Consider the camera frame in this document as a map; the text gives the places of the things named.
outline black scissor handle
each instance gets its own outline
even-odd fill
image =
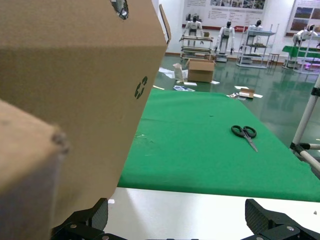
[[[257,136],[257,131],[250,126],[244,126],[243,131],[246,132],[246,134],[252,139]]]
[[[242,127],[238,126],[238,125],[234,125],[231,127],[231,131],[233,132],[234,135],[240,137],[240,138],[244,138],[245,137],[245,132],[243,130]]]

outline open cardboard box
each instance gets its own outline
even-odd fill
[[[205,82],[211,83],[214,78],[215,61],[206,59],[189,59],[186,63],[188,66],[188,82]]]
[[[254,89],[241,88],[239,92],[240,97],[253,99],[255,96]]]
[[[114,193],[171,39],[162,7],[168,41],[152,1],[127,7],[125,19],[109,0],[2,2],[0,98],[71,144],[52,227]]]

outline green table cover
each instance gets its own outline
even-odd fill
[[[284,48],[282,49],[282,52],[285,52],[285,53],[289,53],[290,57],[292,58],[296,58],[297,55],[298,55],[298,47],[297,46],[284,46]],[[299,51],[299,57],[304,57],[305,56],[305,52],[303,51],[306,51],[307,48],[306,47],[301,47],[300,48],[300,51]],[[317,48],[309,48],[309,53],[307,54],[307,58],[318,58],[320,59],[320,51],[319,52],[316,52],[317,51]]]
[[[257,130],[258,153],[232,125]],[[320,202],[310,166],[219,93],[152,90],[118,186]]]

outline recycling symbol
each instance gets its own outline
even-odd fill
[[[142,79],[142,82],[139,82],[138,86],[136,86],[136,90],[135,90],[135,98],[139,99],[141,97],[141,95],[144,93],[145,90],[145,85],[147,84],[148,78],[147,76],[145,76]]]

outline white table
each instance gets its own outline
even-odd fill
[[[128,240],[241,240],[253,235],[245,220],[247,198],[117,188],[104,231]],[[255,200],[320,232],[320,203]]]

